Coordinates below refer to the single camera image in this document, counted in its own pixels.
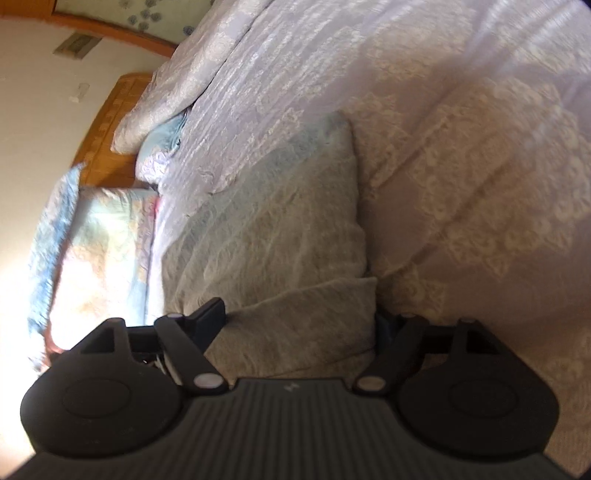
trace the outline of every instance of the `bedspread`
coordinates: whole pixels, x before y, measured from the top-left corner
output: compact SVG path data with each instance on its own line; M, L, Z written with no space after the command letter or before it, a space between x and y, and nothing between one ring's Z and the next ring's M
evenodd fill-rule
M196 99L161 185L154 264L205 196L340 109L379 301L439 323L482 320L556 392L548 454L581 473L590 24L579 0L275 0Z

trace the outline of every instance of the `blue quilt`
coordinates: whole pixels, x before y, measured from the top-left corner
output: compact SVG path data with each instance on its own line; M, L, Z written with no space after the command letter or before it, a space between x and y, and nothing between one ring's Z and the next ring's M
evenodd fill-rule
M43 209L29 259L30 297L27 315L31 350L36 370L43 364L47 327L57 269L70 232L78 202L80 172L84 164L72 167L56 184Z

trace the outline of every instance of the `wall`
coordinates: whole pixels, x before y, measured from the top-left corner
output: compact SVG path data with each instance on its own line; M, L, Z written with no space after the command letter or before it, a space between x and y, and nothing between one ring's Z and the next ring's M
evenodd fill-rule
M0 19L0 477L29 454L20 399L33 380L23 361L26 264L39 214L117 78L164 57L103 39L83 60L52 55L70 34ZM90 89L69 101L79 83Z

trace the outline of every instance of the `wooden headboard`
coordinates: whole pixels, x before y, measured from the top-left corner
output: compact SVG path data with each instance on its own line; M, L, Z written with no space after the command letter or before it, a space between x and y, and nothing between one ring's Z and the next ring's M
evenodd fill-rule
M111 141L115 128L138 102L151 79L151 73L129 73L117 80L74 158L73 165L86 162L80 176L82 186L129 188L133 185L136 155L113 153Z

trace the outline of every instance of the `white pillow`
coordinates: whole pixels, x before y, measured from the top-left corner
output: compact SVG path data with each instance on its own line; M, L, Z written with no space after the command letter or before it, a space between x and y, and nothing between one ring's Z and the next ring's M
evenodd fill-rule
M139 102L115 130L111 149L137 153L148 133L191 105L270 2L216 2L195 32L155 73Z

